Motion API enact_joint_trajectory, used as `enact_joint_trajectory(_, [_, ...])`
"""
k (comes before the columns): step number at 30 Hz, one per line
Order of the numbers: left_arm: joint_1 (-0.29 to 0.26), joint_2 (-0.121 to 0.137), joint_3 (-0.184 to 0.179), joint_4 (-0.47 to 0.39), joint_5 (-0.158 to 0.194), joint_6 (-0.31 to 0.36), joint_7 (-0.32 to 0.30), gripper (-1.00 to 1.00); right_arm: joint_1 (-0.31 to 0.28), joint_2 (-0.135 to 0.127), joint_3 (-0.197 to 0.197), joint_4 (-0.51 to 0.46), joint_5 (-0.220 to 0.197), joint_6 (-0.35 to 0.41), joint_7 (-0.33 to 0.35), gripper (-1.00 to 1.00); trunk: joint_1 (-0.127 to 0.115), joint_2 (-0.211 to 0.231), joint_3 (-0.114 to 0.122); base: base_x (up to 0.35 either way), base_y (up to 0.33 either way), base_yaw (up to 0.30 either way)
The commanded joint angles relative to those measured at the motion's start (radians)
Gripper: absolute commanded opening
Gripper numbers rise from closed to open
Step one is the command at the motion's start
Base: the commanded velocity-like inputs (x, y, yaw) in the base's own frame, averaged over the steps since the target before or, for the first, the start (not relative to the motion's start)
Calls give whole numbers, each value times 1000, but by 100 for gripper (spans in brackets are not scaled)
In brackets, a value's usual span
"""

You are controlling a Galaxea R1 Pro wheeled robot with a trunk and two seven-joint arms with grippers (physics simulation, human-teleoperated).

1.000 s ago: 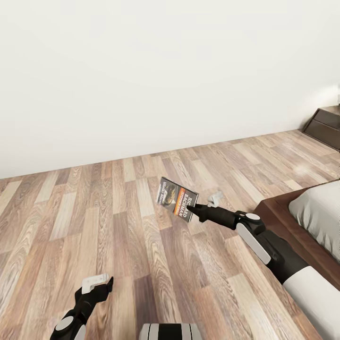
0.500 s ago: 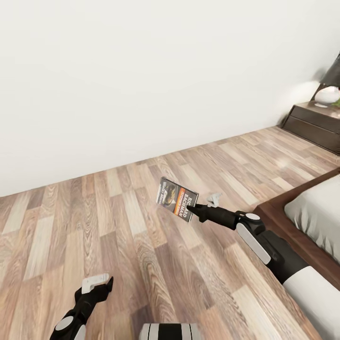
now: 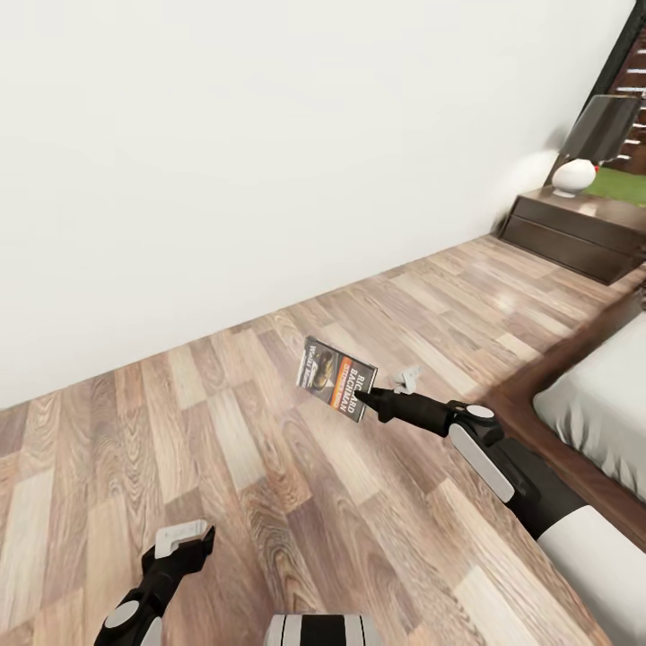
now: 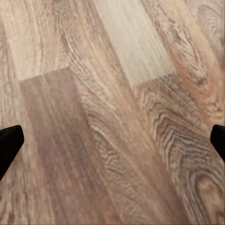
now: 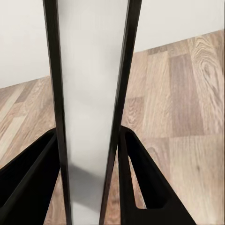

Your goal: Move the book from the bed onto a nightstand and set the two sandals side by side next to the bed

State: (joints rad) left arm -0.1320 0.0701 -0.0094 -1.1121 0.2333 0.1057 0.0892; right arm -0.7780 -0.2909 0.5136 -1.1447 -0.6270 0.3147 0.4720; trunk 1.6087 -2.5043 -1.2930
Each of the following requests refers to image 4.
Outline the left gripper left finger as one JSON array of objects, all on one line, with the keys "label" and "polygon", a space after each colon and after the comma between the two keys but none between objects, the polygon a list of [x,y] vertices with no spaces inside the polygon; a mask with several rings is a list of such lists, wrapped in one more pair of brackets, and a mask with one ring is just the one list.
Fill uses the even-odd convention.
[{"label": "left gripper left finger", "polygon": [[24,144],[21,125],[0,130],[0,181]]}]

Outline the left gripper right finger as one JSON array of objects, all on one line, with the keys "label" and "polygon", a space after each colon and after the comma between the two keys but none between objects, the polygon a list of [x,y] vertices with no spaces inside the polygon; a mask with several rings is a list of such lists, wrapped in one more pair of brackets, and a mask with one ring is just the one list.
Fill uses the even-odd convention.
[{"label": "left gripper right finger", "polygon": [[225,127],[217,124],[214,125],[210,141],[225,162]]}]

